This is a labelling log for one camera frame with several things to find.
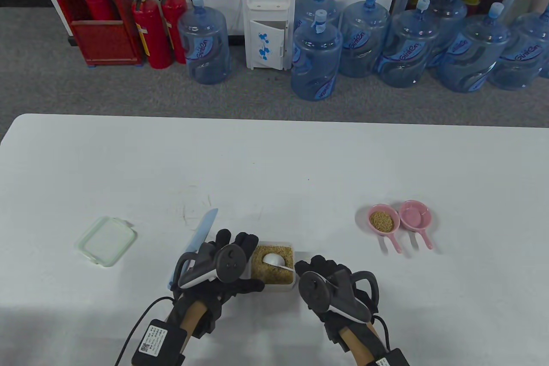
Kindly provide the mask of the person's right hand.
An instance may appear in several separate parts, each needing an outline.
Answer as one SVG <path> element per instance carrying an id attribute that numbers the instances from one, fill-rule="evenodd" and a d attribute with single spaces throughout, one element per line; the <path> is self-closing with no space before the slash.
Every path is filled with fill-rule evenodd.
<path id="1" fill-rule="evenodd" d="M 341 331 L 349 329 L 372 356 L 386 353 L 386 347 L 369 325 L 378 313 L 379 287 L 369 271 L 351 272 L 347 266 L 321 255 L 310 262 L 295 264 L 301 298 L 324 324 L 329 340 L 347 352 Z"/>

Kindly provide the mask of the person's left hand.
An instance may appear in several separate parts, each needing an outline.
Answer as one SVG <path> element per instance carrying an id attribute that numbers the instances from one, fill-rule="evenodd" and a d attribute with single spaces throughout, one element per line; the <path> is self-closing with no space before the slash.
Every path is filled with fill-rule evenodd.
<path id="1" fill-rule="evenodd" d="M 230 298 L 262 292 L 265 284 L 256 278 L 241 278 L 257 248 L 256 235 L 218 231 L 216 239 L 201 244 L 197 252 L 180 256 L 173 274 L 173 309 L 166 322 L 187 332 L 187 339 L 201 338 L 214 330 L 222 305 Z"/>

